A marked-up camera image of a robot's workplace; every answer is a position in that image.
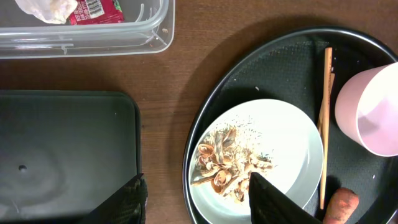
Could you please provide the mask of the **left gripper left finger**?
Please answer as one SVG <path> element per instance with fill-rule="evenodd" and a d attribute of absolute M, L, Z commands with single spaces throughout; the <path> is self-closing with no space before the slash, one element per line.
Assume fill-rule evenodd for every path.
<path fill-rule="evenodd" d="M 134 176 L 78 224 L 145 224 L 147 184 L 144 174 Z"/>

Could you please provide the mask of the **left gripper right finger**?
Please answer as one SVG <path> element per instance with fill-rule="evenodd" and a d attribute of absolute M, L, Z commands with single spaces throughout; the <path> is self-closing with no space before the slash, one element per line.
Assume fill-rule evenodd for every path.
<path fill-rule="evenodd" d="M 249 179 L 252 224 L 321 224 L 257 172 Z"/>

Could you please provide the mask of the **orange carrot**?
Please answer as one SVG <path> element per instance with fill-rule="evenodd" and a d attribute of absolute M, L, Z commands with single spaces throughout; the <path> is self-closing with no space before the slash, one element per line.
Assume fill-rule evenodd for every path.
<path fill-rule="evenodd" d="M 331 197 L 323 224 L 345 224 L 359 205 L 359 196 L 347 188 L 338 189 Z"/>

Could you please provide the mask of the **pink bowl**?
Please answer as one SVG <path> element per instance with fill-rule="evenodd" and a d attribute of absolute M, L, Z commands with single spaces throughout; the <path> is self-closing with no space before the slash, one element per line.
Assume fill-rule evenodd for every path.
<path fill-rule="evenodd" d="M 335 103 L 341 131 L 369 152 L 397 155 L 397 63 L 372 68 L 350 78 Z"/>

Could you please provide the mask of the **red snack wrapper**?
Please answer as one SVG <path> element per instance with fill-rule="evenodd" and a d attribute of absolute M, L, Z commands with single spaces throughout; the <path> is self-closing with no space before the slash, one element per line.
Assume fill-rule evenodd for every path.
<path fill-rule="evenodd" d="M 77 0 L 69 16 L 71 25 L 113 24 L 124 22 L 118 0 Z"/>

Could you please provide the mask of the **white tissue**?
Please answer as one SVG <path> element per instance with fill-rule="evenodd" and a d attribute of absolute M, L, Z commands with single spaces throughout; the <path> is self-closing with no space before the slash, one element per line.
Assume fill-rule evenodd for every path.
<path fill-rule="evenodd" d="M 65 24 L 77 8 L 77 0 L 15 0 L 26 14 L 47 24 Z"/>

